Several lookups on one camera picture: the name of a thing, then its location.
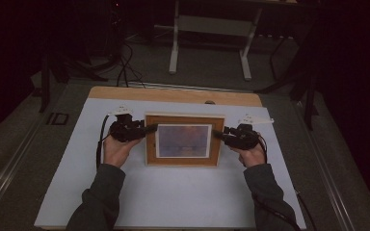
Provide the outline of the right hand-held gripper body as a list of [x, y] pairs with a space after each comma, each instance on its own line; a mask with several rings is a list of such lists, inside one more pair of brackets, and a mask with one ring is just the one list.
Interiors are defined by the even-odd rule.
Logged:
[[250, 150], [259, 145], [263, 150], [267, 149], [267, 143], [262, 135], [253, 129], [254, 125], [273, 123], [272, 118], [264, 118], [255, 115], [245, 115], [239, 120], [236, 128], [225, 127], [223, 142], [237, 149]]

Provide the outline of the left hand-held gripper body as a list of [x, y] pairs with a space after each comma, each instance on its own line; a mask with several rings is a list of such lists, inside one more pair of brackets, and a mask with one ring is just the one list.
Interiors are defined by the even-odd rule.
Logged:
[[126, 107], [118, 107], [112, 112], [117, 118], [109, 129], [109, 134], [120, 142], [141, 139], [145, 136], [145, 123], [142, 120], [133, 120], [132, 111]]

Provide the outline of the wooden picture frame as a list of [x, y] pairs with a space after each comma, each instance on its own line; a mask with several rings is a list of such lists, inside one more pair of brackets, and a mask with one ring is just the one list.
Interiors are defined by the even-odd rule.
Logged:
[[216, 167], [224, 115], [148, 112], [145, 125], [156, 125], [156, 131], [145, 136], [145, 163], [148, 166]]

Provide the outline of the person's right hand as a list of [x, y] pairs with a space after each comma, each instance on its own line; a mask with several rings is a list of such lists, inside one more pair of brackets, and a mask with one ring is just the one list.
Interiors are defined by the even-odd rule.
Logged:
[[239, 154], [238, 160], [244, 167], [254, 167], [267, 163], [266, 154], [260, 144], [249, 150], [235, 147], [231, 147], [231, 150]]

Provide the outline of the person's left hand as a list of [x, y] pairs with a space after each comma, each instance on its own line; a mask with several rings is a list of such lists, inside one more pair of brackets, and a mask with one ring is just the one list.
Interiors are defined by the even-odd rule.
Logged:
[[114, 167], [122, 167], [131, 149], [141, 141], [142, 140], [121, 142], [109, 135], [103, 142], [103, 163]]

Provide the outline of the wooden table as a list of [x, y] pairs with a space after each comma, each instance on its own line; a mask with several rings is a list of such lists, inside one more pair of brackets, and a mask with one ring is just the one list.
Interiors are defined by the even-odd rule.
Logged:
[[261, 99], [257, 94], [214, 90], [168, 90], [97, 86], [90, 90], [89, 98], [197, 104], [212, 101], [216, 105], [262, 106]]

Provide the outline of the black floor socket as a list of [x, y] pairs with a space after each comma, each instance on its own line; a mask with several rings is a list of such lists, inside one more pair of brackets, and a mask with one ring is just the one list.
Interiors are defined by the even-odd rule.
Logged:
[[47, 125], [66, 125], [69, 119], [69, 114], [51, 113], [46, 120]]

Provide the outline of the black metal stand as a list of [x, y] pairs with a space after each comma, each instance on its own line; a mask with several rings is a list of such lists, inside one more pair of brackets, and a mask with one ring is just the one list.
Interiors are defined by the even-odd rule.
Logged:
[[281, 45], [286, 41], [286, 38], [283, 38], [269, 59], [272, 75], [276, 79], [276, 82], [269, 87], [255, 90], [254, 92], [269, 93], [286, 85], [293, 84], [293, 88], [289, 92], [289, 97], [291, 100], [300, 101], [304, 94], [306, 94], [304, 123], [309, 130], [313, 130], [311, 118], [315, 110], [313, 101], [317, 81], [317, 63], [320, 58], [320, 47], [317, 43], [317, 38], [314, 37], [313, 30], [309, 26], [294, 26], [292, 29], [292, 36], [293, 40], [299, 45], [299, 48], [291, 64], [280, 77], [277, 77], [273, 57]]
[[40, 112], [43, 113], [50, 103], [50, 74], [53, 74], [58, 82], [67, 83], [70, 78], [67, 70], [71, 68], [83, 77], [107, 82], [107, 79], [97, 75], [96, 71], [111, 67], [117, 61], [118, 59], [115, 56], [111, 56], [106, 63], [84, 66], [60, 48], [48, 48], [41, 57], [40, 87], [38, 88], [41, 99]]

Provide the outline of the white table frame legs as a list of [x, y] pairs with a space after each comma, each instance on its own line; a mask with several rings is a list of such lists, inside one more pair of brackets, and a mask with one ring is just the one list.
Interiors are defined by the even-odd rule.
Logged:
[[177, 72], [179, 34], [203, 33], [244, 38], [238, 50], [246, 81], [252, 79], [248, 55], [265, 11], [298, 8], [298, 0], [173, 0], [173, 35], [169, 73]]

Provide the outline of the metal floor rail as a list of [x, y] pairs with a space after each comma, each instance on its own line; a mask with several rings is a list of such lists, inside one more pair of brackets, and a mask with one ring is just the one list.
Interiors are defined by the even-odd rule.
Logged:
[[26, 153], [30, 148], [32, 141], [34, 140], [36, 133], [39, 131], [41, 126], [42, 120], [37, 120], [33, 123], [32, 127], [28, 129], [25, 137], [21, 140], [20, 145], [0, 171], [0, 199], [7, 190], [8, 186], [11, 184], [19, 166], [25, 159]]
[[293, 108], [299, 117], [302, 127], [305, 129], [305, 133], [309, 139], [310, 146], [314, 152], [316, 159], [316, 166], [321, 176], [321, 181], [326, 189], [327, 195], [330, 200], [331, 207], [334, 210], [335, 216], [337, 217], [338, 223], [342, 231], [355, 231], [354, 224], [348, 214], [347, 208], [342, 196], [336, 184], [331, 176], [330, 170], [327, 166], [323, 153], [317, 144], [312, 132], [307, 128], [304, 122], [304, 106], [301, 101], [293, 101]]

